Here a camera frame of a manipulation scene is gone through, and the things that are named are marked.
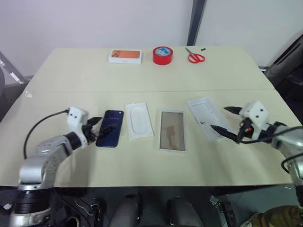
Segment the blue smartphone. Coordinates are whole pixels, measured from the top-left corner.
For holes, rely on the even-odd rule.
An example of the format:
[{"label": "blue smartphone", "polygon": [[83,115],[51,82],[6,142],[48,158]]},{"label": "blue smartphone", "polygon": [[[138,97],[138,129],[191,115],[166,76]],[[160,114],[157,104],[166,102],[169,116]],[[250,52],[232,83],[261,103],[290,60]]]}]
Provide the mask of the blue smartphone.
[{"label": "blue smartphone", "polygon": [[124,112],[121,110],[106,110],[100,127],[100,132],[108,126],[114,127],[106,137],[96,141],[97,147],[115,148],[118,145]]}]

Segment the black cable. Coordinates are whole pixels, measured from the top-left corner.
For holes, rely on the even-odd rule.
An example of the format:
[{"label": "black cable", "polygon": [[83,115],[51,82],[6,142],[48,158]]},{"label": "black cable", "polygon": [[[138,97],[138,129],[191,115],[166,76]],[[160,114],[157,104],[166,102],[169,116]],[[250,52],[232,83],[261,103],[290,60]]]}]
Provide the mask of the black cable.
[{"label": "black cable", "polygon": [[35,129],[35,127],[37,127],[38,124],[40,124],[42,121],[46,120],[47,118],[50,118],[50,117],[53,117],[53,116],[56,116],[56,115],[59,115],[59,114],[62,114],[62,113],[68,113],[68,111],[69,111],[69,110],[63,110],[63,111],[60,111],[60,112],[57,112],[57,113],[48,115],[47,117],[42,118],[40,121],[38,121],[38,122],[32,127],[32,129],[29,131],[29,133],[27,134],[27,137],[25,138],[25,141],[24,141],[24,145],[23,145],[23,157],[24,157],[24,159],[27,159],[27,141],[28,141],[28,139],[29,139],[30,134],[31,134],[31,133],[33,132],[33,130]]},{"label": "black cable", "polygon": [[286,130],[283,130],[281,132],[278,132],[276,134],[273,134],[271,136],[266,136],[266,137],[263,137],[263,138],[260,138],[260,139],[257,139],[257,140],[250,140],[250,141],[243,141],[243,140],[240,140],[239,142],[240,143],[245,143],[245,144],[248,144],[248,143],[259,143],[259,142],[262,142],[262,141],[267,141],[267,140],[271,140],[272,138],[276,137],[276,136],[280,136],[282,134],[285,134],[285,133],[288,133],[290,131],[294,131],[294,130],[297,130],[297,129],[303,129],[303,126],[296,126],[296,127],[292,127],[290,129],[286,129]]},{"label": "black cable", "polygon": [[85,219],[85,221],[87,222],[88,226],[91,227],[89,220],[87,219],[87,217],[86,217],[84,214],[82,214],[80,211],[78,211],[77,208],[75,208],[73,205],[71,205],[71,204],[70,204],[68,201],[66,201],[64,198],[62,198],[62,196],[61,196],[58,192],[56,192],[56,190],[55,190],[54,188],[53,188],[53,191],[54,191],[54,193],[55,193],[57,196],[59,196],[59,198],[61,199],[61,201],[62,201],[65,205],[70,206],[71,208],[73,208],[73,210],[74,210],[75,212],[77,212],[78,214],[80,214],[80,215]]},{"label": "black cable", "polygon": [[290,156],[290,157],[286,158],[286,159],[281,163],[282,169],[284,169],[284,171],[287,172],[287,173],[289,174],[288,169],[285,167],[285,163],[286,163],[286,162],[289,162],[290,160],[293,160],[293,159],[295,159],[295,158],[297,158],[297,157],[301,157],[301,156],[303,156],[303,153],[298,154],[298,155],[294,155],[294,156]]},{"label": "black cable", "polygon": [[251,127],[251,124],[252,124],[252,121],[247,117],[245,118],[242,123],[240,124],[240,130],[239,130],[239,133],[237,135],[237,143],[241,143],[242,141],[242,138],[245,134],[245,130],[250,128]]}]

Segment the red scissors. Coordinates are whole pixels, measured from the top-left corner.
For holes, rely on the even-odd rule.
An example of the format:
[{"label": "red scissors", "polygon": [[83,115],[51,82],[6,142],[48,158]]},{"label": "red scissors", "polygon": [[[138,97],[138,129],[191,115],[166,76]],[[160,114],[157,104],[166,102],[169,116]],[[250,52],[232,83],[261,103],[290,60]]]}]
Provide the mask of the red scissors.
[{"label": "red scissors", "polygon": [[185,49],[187,50],[187,52],[189,52],[189,56],[188,56],[188,60],[191,63],[197,64],[200,62],[204,62],[205,61],[205,57],[201,54],[197,54],[197,53],[192,53],[188,48],[185,47]]}]

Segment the white plastic tray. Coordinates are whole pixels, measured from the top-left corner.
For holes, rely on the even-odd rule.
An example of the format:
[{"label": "white plastic tray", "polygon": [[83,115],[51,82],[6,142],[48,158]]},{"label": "white plastic tray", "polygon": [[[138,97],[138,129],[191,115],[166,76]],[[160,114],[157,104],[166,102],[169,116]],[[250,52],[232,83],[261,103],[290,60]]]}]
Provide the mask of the white plastic tray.
[{"label": "white plastic tray", "polygon": [[130,139],[153,137],[146,103],[132,103],[126,105],[125,108]]},{"label": "white plastic tray", "polygon": [[234,133],[233,128],[227,123],[225,117],[220,114],[208,97],[188,101],[187,105],[208,139],[218,140],[223,138],[210,125],[218,125]]}]

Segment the white wall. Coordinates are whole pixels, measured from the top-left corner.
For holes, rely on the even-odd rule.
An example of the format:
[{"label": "white wall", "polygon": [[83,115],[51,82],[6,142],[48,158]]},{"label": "white wall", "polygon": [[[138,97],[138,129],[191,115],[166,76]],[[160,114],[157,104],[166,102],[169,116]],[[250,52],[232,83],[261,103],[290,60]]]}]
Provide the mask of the white wall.
[{"label": "white wall", "polygon": [[[3,0],[0,50],[33,75],[56,47],[186,45],[192,0]],[[207,0],[196,45],[269,65],[303,30],[303,0]]]},{"label": "white wall", "polygon": [[303,31],[303,0],[207,0],[196,45],[239,45],[270,65]]},{"label": "white wall", "polygon": [[0,50],[33,75],[56,47],[186,45],[191,0],[3,0]]}]

